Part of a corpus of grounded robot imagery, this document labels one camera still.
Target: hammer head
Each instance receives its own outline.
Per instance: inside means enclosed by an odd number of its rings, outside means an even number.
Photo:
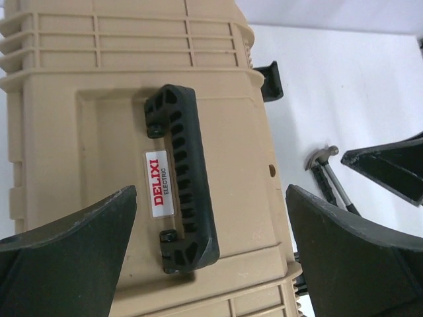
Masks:
[[[313,167],[314,164],[324,164],[328,161],[329,157],[335,156],[339,153],[337,146],[332,145],[321,150],[317,150],[311,153],[307,164],[305,165],[305,170],[309,170]]]

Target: small hole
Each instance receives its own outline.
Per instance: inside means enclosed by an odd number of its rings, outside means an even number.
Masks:
[[[177,121],[177,119],[180,119],[180,117],[182,117],[182,112],[181,111],[175,111],[174,113],[171,114],[169,119],[172,123],[172,122]]]
[[[188,259],[190,263],[194,261],[194,258],[196,257],[196,254],[197,254],[197,250],[198,250],[198,244],[196,244],[195,242],[191,243],[191,245],[187,247],[187,249],[185,250],[186,258]]]
[[[180,210],[182,212],[182,218],[192,218],[195,215],[193,208],[182,208]]]
[[[179,202],[181,203],[181,205],[183,205],[184,203],[190,203],[192,201],[192,194],[184,194],[179,196]]]
[[[185,144],[185,139],[183,137],[179,137],[176,140],[172,141],[172,145],[174,149],[177,149]]]
[[[178,189],[185,190],[186,188],[190,187],[190,180],[179,180],[178,181]]]
[[[182,124],[177,124],[171,129],[172,135],[178,134],[182,131],[184,131],[184,126]]]
[[[178,163],[178,162],[186,159],[186,152],[185,151],[177,152],[173,155],[173,158],[174,158],[175,163]]]
[[[160,110],[160,108],[163,107],[163,94],[156,97],[155,104],[156,110]]]
[[[167,104],[176,104],[178,98],[171,90],[166,90],[166,103]]]
[[[184,223],[184,231],[187,233],[193,233],[197,231],[197,225],[195,223]]]
[[[276,176],[276,168],[274,165],[269,165],[269,172],[270,172],[270,177],[275,177]]]
[[[176,176],[181,176],[186,174],[186,172],[188,172],[189,168],[188,165],[182,165],[182,166],[178,166],[175,168],[176,170]]]
[[[174,261],[178,265],[185,265],[184,254],[182,253],[181,250],[176,250],[174,252]]]

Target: delixi electric label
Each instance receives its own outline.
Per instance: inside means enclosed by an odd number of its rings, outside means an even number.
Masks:
[[[174,215],[171,177],[166,151],[147,152],[147,173],[153,217]]]

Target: black plastic piece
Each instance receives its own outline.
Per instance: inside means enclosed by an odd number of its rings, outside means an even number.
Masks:
[[[214,264],[220,253],[195,91],[165,85],[147,100],[144,110],[150,138],[170,134],[184,227],[183,238],[175,230],[160,234],[163,269],[188,273]]]
[[[254,68],[254,70],[259,71],[264,76],[264,83],[262,86],[264,102],[279,100],[284,96],[277,61],[273,61],[267,67],[257,67]]]
[[[317,317],[423,316],[423,239],[290,185],[287,205]]]
[[[323,196],[325,197],[326,201],[331,203],[334,206],[338,206],[338,203],[336,202],[336,197],[332,191],[332,186],[330,186],[322,166],[319,164],[315,165],[311,167],[311,171],[313,172],[315,181],[320,191],[322,192]]]
[[[356,206],[354,206],[353,203],[351,205],[348,205],[348,206],[345,206],[345,207],[346,207],[346,210],[348,210],[349,212],[351,212],[351,213],[353,213],[357,216],[360,216],[360,213],[358,212]]]
[[[299,253],[296,252],[293,255],[295,256],[295,261],[301,264],[301,260],[299,259]],[[298,291],[296,292],[298,296],[309,294],[309,290],[307,288],[307,283],[305,282],[304,274],[301,274],[299,277],[297,277],[297,281],[295,282],[294,286],[298,288]]]
[[[423,204],[423,133],[405,141],[348,151],[341,163],[409,203]]]
[[[0,241],[0,316],[107,317],[136,212],[135,187]]]

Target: black handle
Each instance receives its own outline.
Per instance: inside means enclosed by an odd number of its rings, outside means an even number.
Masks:
[[[334,206],[338,206],[338,203],[336,202],[336,197],[333,194],[332,187],[329,184],[329,181],[325,175],[325,172],[323,172],[322,166],[315,165],[311,168],[311,171],[313,172],[313,176],[316,179],[316,183],[318,187],[320,188],[320,191],[322,192],[326,201],[331,203]]]
[[[220,256],[194,89],[165,85],[144,107],[149,138],[171,135],[184,238],[160,233],[163,269],[188,273]]]
[[[360,213],[358,212],[356,206],[354,206],[353,204],[345,206],[345,207],[346,207],[346,210],[348,210],[349,212],[351,212],[351,213],[353,213],[357,216],[360,216]]]

